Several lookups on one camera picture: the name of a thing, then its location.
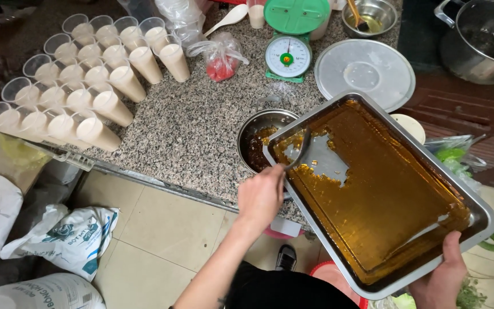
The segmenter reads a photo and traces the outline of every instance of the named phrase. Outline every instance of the hand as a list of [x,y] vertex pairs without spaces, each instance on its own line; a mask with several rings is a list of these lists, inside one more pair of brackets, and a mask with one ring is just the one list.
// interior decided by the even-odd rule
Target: hand
[[443,241],[443,262],[431,273],[409,285],[417,309],[456,309],[467,269],[461,255],[461,232],[453,231]]
[[275,165],[239,185],[236,222],[244,222],[253,233],[257,233],[256,237],[274,220],[283,204],[284,177],[283,165]]

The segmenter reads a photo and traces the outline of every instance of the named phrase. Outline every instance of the pot handle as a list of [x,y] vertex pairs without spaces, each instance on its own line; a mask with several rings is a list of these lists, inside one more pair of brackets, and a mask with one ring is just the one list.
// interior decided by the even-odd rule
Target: pot handle
[[255,113],[258,112],[258,109],[260,108],[260,105],[265,103],[265,102],[279,102],[282,104],[283,109],[285,109],[285,103],[281,100],[280,97],[276,96],[267,96],[264,98],[260,98],[256,101],[256,108],[255,108]]
[[449,1],[450,0],[443,0],[440,5],[436,6],[436,8],[434,9],[434,15],[441,19],[442,22],[446,23],[450,28],[453,28],[455,26],[455,21],[443,12],[443,8],[449,3]]

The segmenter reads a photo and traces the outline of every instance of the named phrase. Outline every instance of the white spoon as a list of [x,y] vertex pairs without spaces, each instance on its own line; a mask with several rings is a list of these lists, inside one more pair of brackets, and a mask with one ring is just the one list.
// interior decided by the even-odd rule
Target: white spoon
[[209,34],[213,33],[213,31],[217,30],[218,28],[225,26],[225,25],[232,25],[237,22],[239,22],[243,17],[247,15],[247,12],[249,11],[249,8],[247,7],[247,4],[239,4],[235,8],[233,8],[231,11],[224,16],[224,18],[216,24],[214,27],[212,27],[209,31],[207,31],[204,36],[208,36]]

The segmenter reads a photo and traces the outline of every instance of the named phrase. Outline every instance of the tattoo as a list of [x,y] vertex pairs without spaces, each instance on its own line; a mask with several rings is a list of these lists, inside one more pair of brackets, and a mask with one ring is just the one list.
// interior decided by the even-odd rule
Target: tattoo
[[226,304],[226,296],[219,298],[217,301],[219,303],[218,309],[224,309],[224,304]]

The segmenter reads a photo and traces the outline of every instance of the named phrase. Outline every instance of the tiled floor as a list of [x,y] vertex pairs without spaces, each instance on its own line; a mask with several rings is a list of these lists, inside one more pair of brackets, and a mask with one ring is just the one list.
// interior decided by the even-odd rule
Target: tiled floor
[[[481,195],[494,209],[494,189],[484,187]],[[216,250],[237,216],[99,172],[90,172],[79,201],[121,211],[93,281],[108,309],[167,308]],[[299,236],[288,242],[297,250],[297,271],[309,272],[330,260],[317,239]],[[271,270],[283,243],[262,235],[245,260]],[[494,276],[493,252],[475,247],[463,257],[474,277]],[[494,279],[480,279],[478,289],[488,297],[486,305],[494,308]]]

